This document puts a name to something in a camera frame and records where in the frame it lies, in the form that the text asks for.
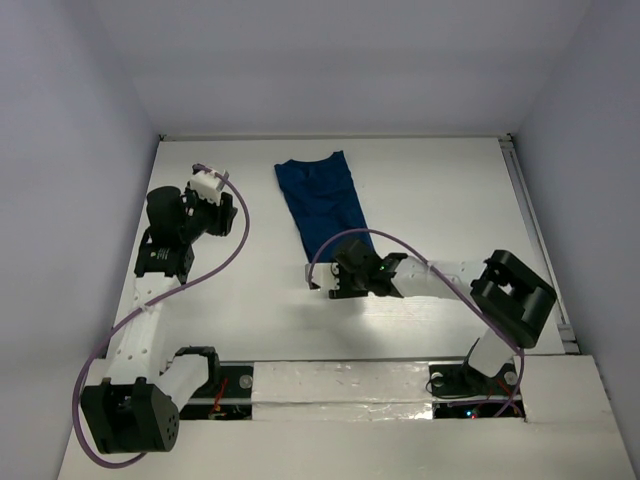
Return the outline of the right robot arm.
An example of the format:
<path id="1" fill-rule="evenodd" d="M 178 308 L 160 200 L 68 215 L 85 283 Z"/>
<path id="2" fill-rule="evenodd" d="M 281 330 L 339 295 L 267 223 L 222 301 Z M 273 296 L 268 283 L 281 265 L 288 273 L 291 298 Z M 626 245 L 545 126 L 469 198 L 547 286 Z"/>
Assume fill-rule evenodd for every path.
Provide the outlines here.
<path id="1" fill-rule="evenodd" d="M 313 286 L 331 299 L 434 297 L 468 301 L 490 325 L 462 365 L 439 384 L 453 396 L 491 386 L 518 350 L 534 348 L 553 310 L 555 289 L 516 255 L 496 250 L 483 261 L 425 263 L 406 253 L 379 256 L 357 237 L 338 244 Z"/>

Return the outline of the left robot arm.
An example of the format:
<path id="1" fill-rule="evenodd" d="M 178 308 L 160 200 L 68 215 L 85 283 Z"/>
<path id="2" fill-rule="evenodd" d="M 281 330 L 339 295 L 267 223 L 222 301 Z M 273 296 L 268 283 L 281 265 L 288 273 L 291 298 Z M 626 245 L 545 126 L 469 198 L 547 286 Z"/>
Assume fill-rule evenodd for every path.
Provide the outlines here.
<path id="1" fill-rule="evenodd" d="M 193 244 L 202 235 L 224 237 L 237 209 L 222 188 L 159 187 L 146 197 L 149 225 L 134 265 L 134 318 L 103 379 L 82 385 L 78 416 L 85 419 L 100 454 L 168 452 L 177 440 L 181 410 L 197 392 L 224 387 L 218 353 L 212 346 L 164 350 L 164 302 L 169 292 L 189 285 Z"/>

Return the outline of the blue printed t-shirt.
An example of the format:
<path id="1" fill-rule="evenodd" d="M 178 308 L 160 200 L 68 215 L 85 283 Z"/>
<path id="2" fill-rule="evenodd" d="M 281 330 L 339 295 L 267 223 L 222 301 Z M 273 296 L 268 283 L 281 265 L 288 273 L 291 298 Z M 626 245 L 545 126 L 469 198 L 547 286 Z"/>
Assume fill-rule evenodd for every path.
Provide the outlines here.
<path id="1" fill-rule="evenodd" d="M 274 170 L 309 261 L 316 254 L 321 262 L 331 261 L 337 243 L 324 243 L 346 230 L 356 229 L 362 242 L 374 246 L 342 151 L 312 162 L 291 159 Z"/>

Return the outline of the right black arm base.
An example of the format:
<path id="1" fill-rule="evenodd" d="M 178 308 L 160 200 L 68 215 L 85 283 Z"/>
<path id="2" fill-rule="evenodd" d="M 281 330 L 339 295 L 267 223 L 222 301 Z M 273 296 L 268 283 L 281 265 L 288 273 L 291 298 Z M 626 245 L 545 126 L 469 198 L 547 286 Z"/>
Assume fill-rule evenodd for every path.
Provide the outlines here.
<path id="1" fill-rule="evenodd" d="M 516 394 L 509 405 L 518 374 L 512 362 L 494 377 L 486 377 L 461 363 L 429 365 L 425 390 L 433 398 L 435 419 L 525 418 L 525 409 Z"/>

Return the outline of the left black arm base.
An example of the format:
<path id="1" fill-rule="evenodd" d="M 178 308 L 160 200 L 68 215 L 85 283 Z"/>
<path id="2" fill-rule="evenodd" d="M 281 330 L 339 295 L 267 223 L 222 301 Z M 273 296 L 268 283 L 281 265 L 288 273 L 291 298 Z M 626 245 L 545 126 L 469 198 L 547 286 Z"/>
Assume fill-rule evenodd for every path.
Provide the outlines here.
<path id="1" fill-rule="evenodd" d="M 236 421 L 252 419 L 253 363 L 223 362 L 215 386 L 199 388 L 181 410 L 181 420 Z"/>

